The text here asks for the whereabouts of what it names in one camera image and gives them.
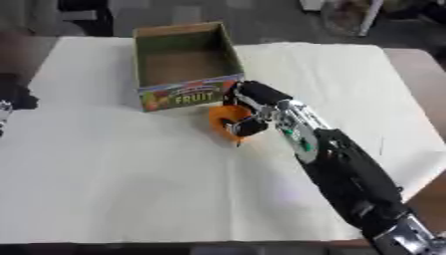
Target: table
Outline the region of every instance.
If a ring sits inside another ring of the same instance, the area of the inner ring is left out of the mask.
[[[108,98],[104,98],[104,100],[107,100]],[[92,120],[93,122],[95,122],[95,120]]]

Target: cardboard box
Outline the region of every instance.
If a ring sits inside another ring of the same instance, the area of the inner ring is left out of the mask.
[[[145,111],[220,101],[243,69],[220,22],[136,29],[138,93]]]

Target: black robot arm segment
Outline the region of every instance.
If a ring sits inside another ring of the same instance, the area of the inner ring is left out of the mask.
[[[257,82],[233,86],[224,105],[243,106],[253,114],[228,128],[234,135],[246,130],[247,123],[251,123],[249,132],[240,136],[273,123],[334,210],[380,254],[446,255],[445,240],[435,237],[402,203],[402,188],[359,145],[331,128],[309,106]]]

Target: gray floor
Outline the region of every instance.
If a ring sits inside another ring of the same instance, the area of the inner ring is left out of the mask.
[[[446,27],[424,21],[377,20],[365,38],[331,34],[316,13],[298,0],[111,0],[115,35],[134,27],[221,20],[235,44],[268,42],[355,43],[417,48],[436,53],[446,45]]]

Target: black object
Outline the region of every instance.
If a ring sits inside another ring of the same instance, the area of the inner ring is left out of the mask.
[[[234,125],[233,122],[227,119],[222,119],[221,124],[223,125],[223,127],[225,127],[226,125]],[[255,117],[247,117],[237,122],[237,131],[234,133],[234,135],[238,137],[245,137],[264,131],[266,129],[268,129],[267,123],[261,122]]]
[[[95,11],[97,20],[71,20],[81,27],[89,36],[113,36],[113,15],[109,8],[109,0],[59,0],[61,12]]]
[[[228,92],[226,92],[225,96],[223,97],[223,106],[239,105],[248,108],[249,110],[251,110],[252,113],[255,113],[257,111],[250,104],[245,104],[243,100],[236,102],[237,99],[234,91],[239,87],[239,92],[241,95],[243,95],[247,99],[254,101],[254,103],[257,103],[259,106],[273,107],[279,101],[292,99],[291,96],[288,96],[287,94],[284,94],[259,82],[245,81],[243,83],[236,83],[229,89]]]
[[[12,104],[13,110],[31,110],[38,105],[39,99],[31,95],[31,91],[18,84],[15,74],[0,74],[0,101]]]
[[[364,237],[383,233],[411,212],[401,202],[401,189],[342,131],[317,129],[315,136],[317,159],[300,163],[337,213]]]

